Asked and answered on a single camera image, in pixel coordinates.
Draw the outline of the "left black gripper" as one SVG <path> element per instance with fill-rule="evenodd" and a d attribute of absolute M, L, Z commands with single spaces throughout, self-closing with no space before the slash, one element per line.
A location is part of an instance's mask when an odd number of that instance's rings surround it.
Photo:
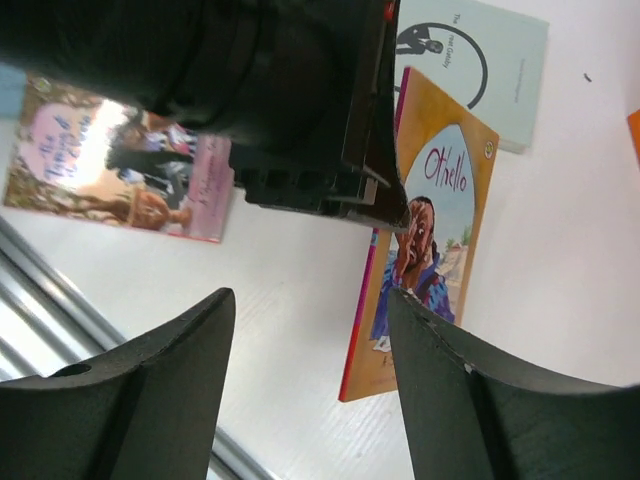
<path fill-rule="evenodd" d="M 247 202 L 345 219 L 361 1 L 5 1 L 4 63 L 232 142 Z"/>

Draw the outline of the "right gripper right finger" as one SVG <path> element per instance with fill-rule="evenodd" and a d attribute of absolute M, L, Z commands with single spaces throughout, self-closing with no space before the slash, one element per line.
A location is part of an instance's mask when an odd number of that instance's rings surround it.
<path fill-rule="evenodd" d="M 639 389 L 563 375 L 389 296 L 392 353 L 418 479 L 635 479 Z"/>

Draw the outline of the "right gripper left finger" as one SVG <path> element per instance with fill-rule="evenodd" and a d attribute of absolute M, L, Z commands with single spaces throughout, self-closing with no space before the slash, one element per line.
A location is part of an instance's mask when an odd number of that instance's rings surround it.
<path fill-rule="evenodd" d="M 2 383 L 2 478 L 205 478 L 235 311 L 221 288 L 106 353 Z"/>

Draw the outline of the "orange Othello book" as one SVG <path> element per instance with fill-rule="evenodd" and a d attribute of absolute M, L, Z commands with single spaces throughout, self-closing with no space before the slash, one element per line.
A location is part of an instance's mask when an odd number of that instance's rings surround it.
<path fill-rule="evenodd" d="M 413 67 L 396 104 L 396 147 L 408 199 L 407 232 L 376 229 L 352 329 L 339 400 L 397 388 L 389 294 L 412 292 L 461 325 L 499 136 Z"/>

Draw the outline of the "pink Shakespeare story book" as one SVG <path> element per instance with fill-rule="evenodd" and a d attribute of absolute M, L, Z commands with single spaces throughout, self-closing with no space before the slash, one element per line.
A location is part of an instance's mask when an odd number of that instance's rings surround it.
<path fill-rule="evenodd" d="M 139 108 L 26 75 L 5 206 L 218 243 L 231 143 Z"/>

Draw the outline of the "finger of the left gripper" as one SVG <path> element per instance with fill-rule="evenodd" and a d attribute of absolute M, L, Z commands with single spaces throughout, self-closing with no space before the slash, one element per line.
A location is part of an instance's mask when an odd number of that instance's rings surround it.
<path fill-rule="evenodd" d="M 394 67 L 396 1 L 361 1 L 366 8 L 344 145 L 344 161 L 360 174 L 357 198 L 345 218 L 368 227 L 402 232 L 409 208 L 396 153 Z"/>

